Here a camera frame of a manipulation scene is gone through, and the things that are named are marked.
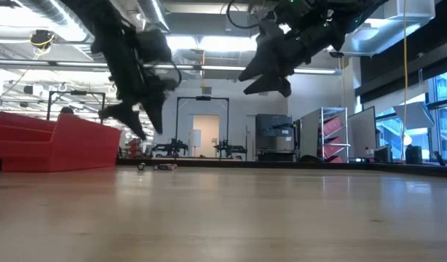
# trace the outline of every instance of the ceiling duct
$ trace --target ceiling duct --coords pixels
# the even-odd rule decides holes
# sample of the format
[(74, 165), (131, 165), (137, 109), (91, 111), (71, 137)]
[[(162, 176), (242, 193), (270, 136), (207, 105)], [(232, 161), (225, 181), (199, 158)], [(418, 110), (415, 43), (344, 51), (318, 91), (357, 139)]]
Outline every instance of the ceiling duct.
[[(403, 40), (404, 0), (389, 0), (357, 30), (349, 33), (341, 52), (374, 55)], [(407, 35), (426, 25), (435, 16), (435, 0), (413, 0), (406, 5)]]
[[(47, 18), (58, 25), (54, 31), (67, 41), (94, 42), (95, 37), (83, 22), (65, 4), (58, 0), (15, 0), (20, 6), (30, 9), (40, 17)], [(93, 60), (103, 60), (101, 54), (92, 54), (90, 44), (77, 45), (76, 48)]]
[(160, 0), (138, 0), (138, 7), (145, 21), (143, 29), (158, 28), (162, 32), (170, 33), (165, 22), (165, 8)]

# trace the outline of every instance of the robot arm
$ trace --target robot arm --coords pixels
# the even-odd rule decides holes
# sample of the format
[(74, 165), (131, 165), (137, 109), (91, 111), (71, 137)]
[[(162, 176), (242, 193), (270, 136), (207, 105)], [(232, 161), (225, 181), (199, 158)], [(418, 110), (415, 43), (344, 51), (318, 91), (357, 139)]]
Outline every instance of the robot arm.
[(138, 113), (132, 111), (133, 105), (141, 103), (155, 130), (162, 134), (165, 93), (174, 90), (179, 81), (160, 79), (143, 64), (172, 63), (172, 52), (165, 36), (160, 31), (136, 32), (135, 26), (126, 21), (109, 0), (61, 1), (95, 36), (91, 51), (103, 54), (117, 88), (117, 97), (122, 100), (121, 104), (100, 111), (99, 116), (118, 119), (144, 140), (146, 134)]
[[(262, 75), (245, 94), (278, 91), (291, 94), (287, 76), (302, 63), (332, 45), (337, 51), (345, 35), (353, 32), (388, 0), (281, 0), (258, 24), (258, 48), (255, 57), (241, 73), (245, 81)], [(291, 30), (283, 33), (278, 25)]]

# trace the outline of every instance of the ceiling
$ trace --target ceiling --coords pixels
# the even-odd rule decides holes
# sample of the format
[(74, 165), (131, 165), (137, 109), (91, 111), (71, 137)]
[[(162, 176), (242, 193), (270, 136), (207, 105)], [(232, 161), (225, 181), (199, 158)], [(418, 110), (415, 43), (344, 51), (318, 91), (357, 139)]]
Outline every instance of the ceiling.
[[(139, 8), (139, 1), (156, 0), (111, 0), (121, 14), (130, 22), (136, 24), (138, 30), (141, 30), (145, 25), (145, 21), (146, 27), (155, 25), (156, 21), (153, 20), (153, 17), (146, 17), (146, 20), (144, 20), (147, 14)], [(38, 57), (39, 60), (103, 62), (102, 59), (93, 59), (90, 53), (86, 51), (89, 49), (89, 41), (79, 42), (81, 39), (89, 38), (88, 35), (79, 35), (83, 34), (83, 31), (74, 30), (75, 34), (73, 36), (72, 31), (69, 30), (71, 29), (70, 26), (61, 27), (60, 23), (55, 23), (48, 17), (42, 17), (40, 13), (35, 13), (27, 8), (24, 3), (31, 2), (31, 0), (15, 0), (15, 2), (22, 7), (0, 7), (0, 59), (33, 60), (37, 52), (28, 42), (28, 38), (36, 29), (47, 29), (54, 31), (58, 37), (54, 40), (50, 52)], [(254, 56), (256, 49), (254, 36), (258, 32), (240, 30), (231, 25), (224, 15), (226, 3), (222, 2), (222, 0), (162, 0), (162, 4), (165, 23), (167, 23), (167, 27), (171, 32), (167, 36), (167, 40), (173, 50), (173, 57), (176, 63), (201, 64), (204, 61), (205, 65), (211, 66), (244, 67)], [(270, 5), (270, 1), (265, 0), (237, 1), (235, 7), (232, 7), (234, 11), (232, 12), (232, 17), (235, 22), (242, 25), (255, 23)], [(400, 24), (400, 20), (397, 22), (397, 19), (393, 17), (385, 20), (384, 18), (387, 18), (387, 16), (385, 16), (383, 9), (375, 13), (373, 17), (382, 22), (386, 21), (386, 23), (382, 23), (384, 28), (379, 30), (379, 35), (375, 37), (375, 41), (372, 41), (374, 40), (372, 39), (362, 42), (362, 45), (365, 47), (361, 48), (368, 50), (368, 52), (378, 50), (378, 46), (373, 44), (378, 42), (377, 39), (381, 39), (382, 47), (386, 46), (384, 41), (397, 40), (393, 39), (397, 35), (397, 32), (393, 31), (396, 29), (393, 28), (399, 27)], [(415, 19), (411, 25), (424, 24), (426, 19)], [(355, 54), (355, 48), (359, 47), (353, 48), (354, 45), (352, 36), (347, 37), (346, 46), (352, 47), (351, 50), (347, 50), (351, 51), (350, 55), (364, 55), (361, 52)], [(205, 49), (204, 54), (190, 50), (190, 48), (196, 47)], [(328, 54), (328, 50), (324, 50), (312, 58), (311, 64), (302, 66), (304, 68), (336, 69), (339, 68), (339, 61), (332, 58)], [(105, 70), (89, 72), (61, 71), (57, 68), (31, 70), (31, 68), (25, 66), (21, 68), (0, 66), (0, 73), (4, 81), (3, 110), (21, 110), (24, 114), (45, 117), (44, 112), (47, 110), (48, 92), (50, 90), (104, 92), (106, 93), (107, 103), (116, 103), (116, 90), (108, 80), (109, 73), (105, 72)], [(161, 70), (157, 73), (163, 76), (165, 74), (176, 76), (176, 73), (168, 70)], [(23, 74), (24, 76), (15, 85), (15, 82)], [(238, 74), (239, 72), (237, 71), (206, 71), (204, 73), (195, 71), (183, 72), (183, 77), (184, 79), (200, 79), (202, 77), (206, 79), (236, 79)], [(41, 92), (35, 92), (32, 95), (25, 93), (25, 86), (28, 85), (36, 85), (36, 89), (40, 89)], [(72, 106), (75, 105), (82, 108), (77, 109), (77, 111), (83, 117), (99, 121), (96, 119), (96, 112), (100, 108), (98, 98), (93, 96), (65, 95), (63, 99), (60, 99), (58, 103), (52, 106), (52, 111), (59, 112), (62, 106), (66, 106), (69, 103)], [(152, 134), (153, 130), (150, 121), (145, 114), (142, 114), (142, 122), (147, 132)], [(119, 126), (116, 122), (109, 122), (108, 124)]]

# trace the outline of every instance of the doorway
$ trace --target doorway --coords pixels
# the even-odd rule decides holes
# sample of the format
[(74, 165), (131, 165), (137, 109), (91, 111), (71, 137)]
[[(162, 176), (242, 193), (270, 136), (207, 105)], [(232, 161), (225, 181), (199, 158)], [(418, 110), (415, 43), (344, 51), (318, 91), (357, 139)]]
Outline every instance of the doorway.
[(219, 115), (194, 115), (193, 130), (201, 130), (201, 146), (190, 148), (193, 156), (217, 157), (214, 148), (218, 144), (218, 134), (220, 128)]

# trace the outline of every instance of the black equipment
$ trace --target black equipment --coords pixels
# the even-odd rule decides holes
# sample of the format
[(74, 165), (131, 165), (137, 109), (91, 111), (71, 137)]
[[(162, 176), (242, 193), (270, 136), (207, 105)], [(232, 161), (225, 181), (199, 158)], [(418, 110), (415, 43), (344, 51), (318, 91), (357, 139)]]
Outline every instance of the black equipment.
[(186, 151), (188, 150), (188, 145), (183, 143), (182, 140), (176, 140), (175, 138), (172, 138), (170, 143), (167, 144), (156, 144), (151, 151), (162, 151), (167, 152), (166, 156), (171, 157), (179, 157), (180, 156), (180, 150), (183, 149), (183, 155), (186, 155)]
[(393, 163), (392, 146), (386, 145), (374, 150), (374, 161), (379, 163)]
[(440, 153), (438, 151), (434, 151), (434, 156), (437, 159), (437, 161), (439, 162), (439, 165), (441, 167), (447, 166), (447, 164), (445, 163), (445, 161), (443, 160), (442, 156), (440, 155)]
[(139, 115), (132, 106), (140, 103), (155, 130), (162, 134), (162, 106), (166, 92), (181, 81), (160, 79), (145, 63), (172, 62), (172, 52), (164, 34), (158, 30), (137, 33), (109, 0), (61, 0), (95, 36), (94, 54), (102, 53), (117, 88), (119, 105), (99, 111), (102, 119), (113, 117), (126, 124), (139, 138), (146, 139)]
[[(240, 74), (240, 81), (262, 75), (245, 89), (245, 94), (278, 91), (291, 94), (286, 79), (302, 63), (310, 64), (311, 57), (330, 45), (337, 51), (345, 35), (353, 32), (388, 0), (280, 0), (275, 8), (257, 25), (239, 26), (226, 15), (235, 27), (249, 29), (258, 26), (258, 48), (255, 57)], [(290, 26), (283, 33), (280, 24)]]
[(256, 129), (262, 137), (291, 137), (293, 123), (291, 116), (257, 114)]
[(409, 145), (405, 151), (406, 164), (422, 164), (422, 147)]
[(214, 146), (219, 153), (219, 157), (222, 157), (222, 151), (225, 151), (225, 157), (233, 158), (232, 154), (247, 154), (248, 150), (244, 146), (233, 146), (228, 140), (220, 140), (217, 146)]

